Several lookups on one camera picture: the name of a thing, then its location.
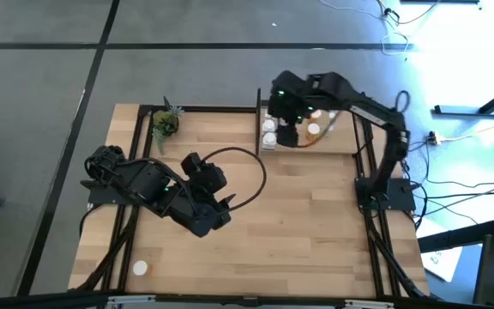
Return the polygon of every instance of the small potted plant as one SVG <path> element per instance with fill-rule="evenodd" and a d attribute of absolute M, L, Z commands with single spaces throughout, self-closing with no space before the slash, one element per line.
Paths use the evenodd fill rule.
<path fill-rule="evenodd" d="M 163 142 L 166 137 L 175 134 L 178 131 L 178 119 L 184 113 L 180 106 L 171 106 L 166 97 L 163 97 L 165 102 L 165 110 L 157 111 L 154 117 L 154 130 L 152 132 L 155 144 L 158 147 L 160 154 L 164 155 Z"/>

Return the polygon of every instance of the white sticker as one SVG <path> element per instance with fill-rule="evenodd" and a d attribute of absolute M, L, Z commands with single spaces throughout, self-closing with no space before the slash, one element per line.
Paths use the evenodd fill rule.
<path fill-rule="evenodd" d="M 358 108 L 356 106 L 350 107 L 350 112 L 357 113 L 359 116 L 366 118 L 367 120 L 371 121 L 374 124 L 381 125 L 381 126 L 386 124 L 386 121 L 380 119 L 379 117 L 375 117 L 375 116 L 369 114 L 368 112 L 366 112 L 366 111 L 364 111 L 361 108 Z"/>

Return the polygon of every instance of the white ball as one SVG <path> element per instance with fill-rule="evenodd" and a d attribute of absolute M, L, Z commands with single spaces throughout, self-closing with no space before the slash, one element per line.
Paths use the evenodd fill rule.
<path fill-rule="evenodd" d="M 319 134 L 319 125 L 317 124 L 308 125 L 308 133 L 310 133 L 311 135 Z"/>
<path fill-rule="evenodd" d="M 262 130 L 266 132 L 274 132 L 275 122 L 272 119 L 266 119 L 266 121 L 262 124 Z"/>
<path fill-rule="evenodd" d="M 143 276 L 148 271 L 148 264 L 144 261 L 136 261 L 133 265 L 133 272 L 137 276 Z"/>
<path fill-rule="evenodd" d="M 275 140 L 275 134 L 272 132 L 266 133 L 262 138 L 262 141 L 266 143 L 275 143 Z"/>
<path fill-rule="evenodd" d="M 322 116 L 322 111 L 317 110 L 317 111 L 313 112 L 310 116 L 311 116 L 313 119 L 317 119 L 317 118 L 319 118 L 320 116 Z"/>

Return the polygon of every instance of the gray floor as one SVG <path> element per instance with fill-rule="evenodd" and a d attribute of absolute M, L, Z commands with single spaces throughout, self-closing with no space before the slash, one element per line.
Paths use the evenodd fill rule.
<path fill-rule="evenodd" d="M 396 0 L 386 3 L 400 7 Z M 0 41 L 97 42 L 110 4 L 0 1 Z M 371 0 L 345 0 L 340 5 L 379 11 Z M 412 16 L 424 8 L 404 5 L 400 12 Z M 467 15 L 462 26 L 457 25 L 459 12 Z M 494 97 L 494 3 L 484 1 L 482 10 L 444 4 L 435 13 L 439 18 L 431 15 L 414 25 L 420 29 L 413 41 L 425 50 L 400 57 L 379 51 L 106 51 L 33 293 L 62 292 L 67 287 L 78 222 L 87 201 L 87 190 L 79 185 L 86 177 L 82 162 L 104 143 L 116 103 L 160 104 L 166 95 L 177 105 L 253 106 L 256 89 L 267 94 L 271 80 L 282 70 L 299 75 L 334 70 L 386 106 L 393 105 L 398 91 L 408 90 L 413 103 L 407 124 L 414 141 L 429 130 L 459 136 L 494 125 L 494 120 L 437 118 L 430 113 L 436 104 L 480 106 Z M 451 32 L 443 25 L 457 28 Z M 380 21 L 326 8 L 316 0 L 291 0 L 287 5 L 123 0 L 110 41 L 380 43 L 384 34 Z M 0 51 L 0 195 L 7 198 L 0 208 L 0 296 L 13 293 L 93 55 L 93 51 Z M 471 184 L 494 180 L 493 134 L 429 151 L 432 180 Z M 425 176 L 423 155 L 414 152 L 408 158 L 414 179 Z M 425 187 L 429 195 L 464 192 L 453 185 Z M 435 207 L 429 204 L 429 210 Z M 481 197 L 455 210 L 478 222 L 492 220 L 494 197 Z M 448 229 L 473 224 L 447 211 L 430 218 Z M 430 284 L 432 291 L 451 290 L 434 278 Z M 466 293 L 473 292 L 458 290 L 448 297 L 466 301 L 470 299 Z"/>

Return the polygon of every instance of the wooden table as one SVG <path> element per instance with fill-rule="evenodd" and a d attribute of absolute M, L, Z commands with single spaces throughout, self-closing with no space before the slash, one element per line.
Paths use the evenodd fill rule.
<path fill-rule="evenodd" d="M 138 107 L 116 105 L 106 144 L 119 145 L 125 154 L 129 153 Z M 182 174 L 180 161 L 190 151 L 204 156 L 232 145 L 254 151 L 255 118 L 255 113 L 187 112 L 181 118 L 179 132 L 166 140 L 166 154 L 159 155 L 153 145 L 151 156 Z M 145 125 L 138 155 L 146 131 Z M 379 161 L 385 134 L 378 128 L 373 133 Z M 351 141 L 353 134 L 350 130 L 341 136 Z M 268 182 L 261 196 L 233 212 L 232 221 L 221 230 L 201 239 L 170 218 L 160 219 L 141 209 L 130 268 L 135 261 L 143 260 L 148 263 L 148 272 L 136 276 L 130 270 L 126 290 L 150 294 L 375 297 L 364 220 L 353 186 L 356 167 L 351 152 L 351 147 L 346 147 L 343 154 L 263 152 Z M 260 185 L 260 167 L 246 154 L 226 152 L 211 161 L 224 170 L 228 180 L 218 198 L 237 193 L 231 205 L 252 195 Z M 106 254 L 116 208 L 103 206 L 87 218 L 69 281 L 71 288 L 84 282 Z M 387 213 L 397 260 L 428 294 L 413 222 L 401 212 Z M 119 265 L 120 257 L 112 276 L 114 288 Z M 388 270 L 382 257 L 380 266 L 389 294 Z"/>

